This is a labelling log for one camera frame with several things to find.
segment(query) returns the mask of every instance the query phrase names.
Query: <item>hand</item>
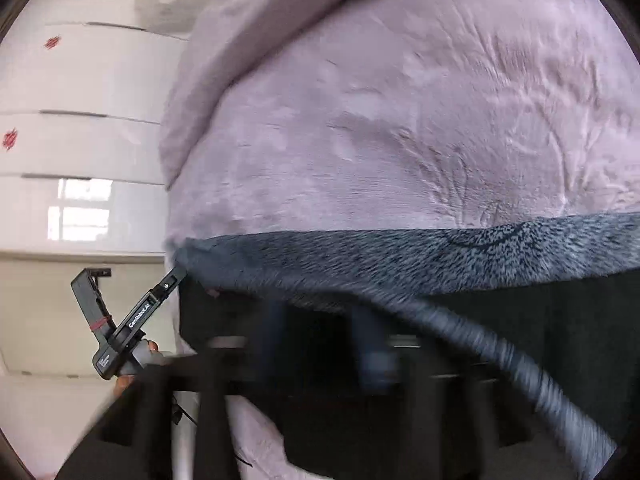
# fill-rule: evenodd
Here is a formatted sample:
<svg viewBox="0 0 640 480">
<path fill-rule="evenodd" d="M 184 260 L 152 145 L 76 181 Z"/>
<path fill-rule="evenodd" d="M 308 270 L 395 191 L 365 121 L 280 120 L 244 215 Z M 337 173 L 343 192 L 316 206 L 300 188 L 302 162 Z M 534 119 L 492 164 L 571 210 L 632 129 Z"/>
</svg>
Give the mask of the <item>hand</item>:
<svg viewBox="0 0 640 480">
<path fill-rule="evenodd" d="M 158 352 L 158 345 L 153 342 L 153 341 L 147 341 L 147 344 L 149 345 L 149 350 L 151 350 L 152 352 Z M 118 377 L 118 379 L 116 380 L 116 385 L 113 387 L 113 395 L 115 395 L 116 397 L 119 397 L 124 390 L 127 389 L 127 387 L 133 382 L 133 379 L 135 379 L 135 376 L 133 375 L 121 375 L 120 377 Z"/>
</svg>

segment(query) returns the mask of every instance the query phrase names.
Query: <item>gray ball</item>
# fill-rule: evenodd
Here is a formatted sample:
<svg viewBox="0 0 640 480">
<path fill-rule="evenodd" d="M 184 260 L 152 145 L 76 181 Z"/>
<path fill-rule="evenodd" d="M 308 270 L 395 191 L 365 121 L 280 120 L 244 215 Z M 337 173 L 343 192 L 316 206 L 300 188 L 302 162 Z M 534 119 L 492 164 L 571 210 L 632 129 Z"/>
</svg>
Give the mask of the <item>gray ball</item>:
<svg viewBox="0 0 640 480">
<path fill-rule="evenodd" d="M 189 32 L 210 0 L 136 0 L 140 26 L 151 32 Z"/>
</svg>

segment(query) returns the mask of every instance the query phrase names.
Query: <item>black fabric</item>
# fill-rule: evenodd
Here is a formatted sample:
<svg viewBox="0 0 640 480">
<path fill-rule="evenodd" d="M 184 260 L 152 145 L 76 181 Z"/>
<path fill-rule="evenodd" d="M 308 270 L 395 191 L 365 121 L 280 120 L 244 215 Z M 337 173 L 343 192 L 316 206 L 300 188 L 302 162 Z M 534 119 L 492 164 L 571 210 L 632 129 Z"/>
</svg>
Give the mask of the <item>black fabric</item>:
<svg viewBox="0 0 640 480">
<path fill-rule="evenodd" d="M 513 342 L 621 440 L 638 380 L 638 298 L 640 270 L 432 299 Z"/>
<path fill-rule="evenodd" d="M 207 300 L 223 297 L 207 295 Z M 298 324 L 286 326 L 298 328 L 303 334 L 310 328 L 305 323 L 317 321 L 317 313 L 294 307 L 286 311 L 291 313 L 287 317 Z M 321 322 L 313 328 L 316 351 L 321 351 L 322 345 L 348 348 L 340 345 L 336 334 L 349 339 L 352 332 L 344 328 L 336 331 L 337 316 L 321 314 L 330 317 L 325 317 L 324 325 Z M 398 329 L 392 320 L 388 323 L 392 330 Z M 293 337 L 285 336 L 278 352 L 299 352 L 310 341 L 296 331 L 285 333 Z M 477 479 L 486 461 L 478 413 L 500 410 L 494 406 L 497 397 L 479 400 L 474 393 L 478 389 L 468 386 L 496 379 L 489 370 L 478 372 L 475 368 L 475 372 L 469 372 L 477 364 L 441 342 L 425 337 L 418 342 L 412 348 L 397 350 L 402 380 L 385 395 L 364 394 L 354 380 L 357 373 L 353 363 L 344 369 L 350 370 L 347 376 L 321 383 L 317 382 L 318 376 L 329 377 L 330 370 L 311 366 L 305 371 L 306 359 L 290 360 L 286 352 L 281 354 L 285 365 L 277 369 L 291 365 L 295 375 L 300 372 L 301 381 L 292 381 L 292 375 L 284 374 L 269 377 L 266 383 L 256 382 L 260 374 L 251 373 L 251 363 L 259 362 L 254 350 L 207 347 L 196 356 L 179 358 L 165 366 L 151 365 L 106 410 L 57 478 L 172 478 L 171 399 L 174 391 L 189 390 L 201 393 L 194 480 L 240 478 L 225 394 L 257 399 L 254 402 L 279 421 L 287 459 L 313 473 L 335 480 Z M 308 356 L 310 363 L 319 358 L 319 354 Z M 353 361 L 346 354 L 342 358 Z M 478 409 L 480 404 L 487 406 Z M 486 426 L 514 426 L 514 413 L 504 413 L 507 420 L 494 420 Z"/>
<path fill-rule="evenodd" d="M 255 302 L 223 292 L 218 298 L 185 290 L 180 305 L 180 334 L 196 351 L 215 335 L 228 335 L 224 312 Z M 640 338 L 640 270 L 602 278 L 556 282 L 431 297 L 513 342 L 535 359 L 563 387 L 568 397 L 589 413 L 615 439 L 625 435 L 638 378 Z M 335 314 L 297 309 L 290 336 L 301 339 L 304 325 L 316 323 L 345 333 L 345 321 Z M 328 341 L 315 352 L 325 370 L 343 370 L 347 347 Z M 302 364 L 291 364 L 293 370 Z"/>
<path fill-rule="evenodd" d="M 627 411 L 629 421 L 625 438 L 595 480 L 632 480 L 640 476 L 640 369 L 630 392 Z"/>
</svg>

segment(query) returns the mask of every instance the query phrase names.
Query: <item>cable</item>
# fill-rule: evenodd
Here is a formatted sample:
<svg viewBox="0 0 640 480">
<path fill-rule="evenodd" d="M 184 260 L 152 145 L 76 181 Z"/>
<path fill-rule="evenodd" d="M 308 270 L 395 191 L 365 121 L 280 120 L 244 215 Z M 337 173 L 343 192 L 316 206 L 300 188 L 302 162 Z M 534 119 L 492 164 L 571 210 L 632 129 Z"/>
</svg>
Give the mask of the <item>cable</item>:
<svg viewBox="0 0 640 480">
<path fill-rule="evenodd" d="M 175 405 L 178 407 L 178 409 L 193 423 L 193 425 L 197 428 L 198 427 L 198 423 L 194 420 L 194 418 L 189 415 L 189 413 L 187 413 L 187 410 L 185 410 L 180 404 L 178 404 L 178 399 L 175 398 L 174 396 L 174 403 Z M 234 452 L 234 456 L 243 464 L 246 464 L 249 467 L 253 467 L 253 464 L 248 463 L 244 458 L 242 458 L 241 456 L 238 456 L 238 454 L 236 452 Z"/>
</svg>

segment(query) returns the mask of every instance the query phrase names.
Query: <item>red rubber band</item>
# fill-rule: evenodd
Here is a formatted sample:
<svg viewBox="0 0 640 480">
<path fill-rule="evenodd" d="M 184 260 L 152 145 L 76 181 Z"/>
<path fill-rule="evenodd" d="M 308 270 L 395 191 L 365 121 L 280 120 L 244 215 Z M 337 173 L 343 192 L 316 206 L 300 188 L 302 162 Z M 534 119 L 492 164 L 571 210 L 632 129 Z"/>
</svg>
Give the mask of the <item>red rubber band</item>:
<svg viewBox="0 0 640 480">
<path fill-rule="evenodd" d="M 104 325 L 105 323 L 108 323 L 109 320 L 111 319 L 111 316 L 105 316 L 102 319 L 99 319 L 98 321 L 96 321 L 94 324 L 89 325 L 89 330 L 91 330 L 91 332 L 95 332 L 96 330 L 98 330 L 102 325 Z"/>
</svg>

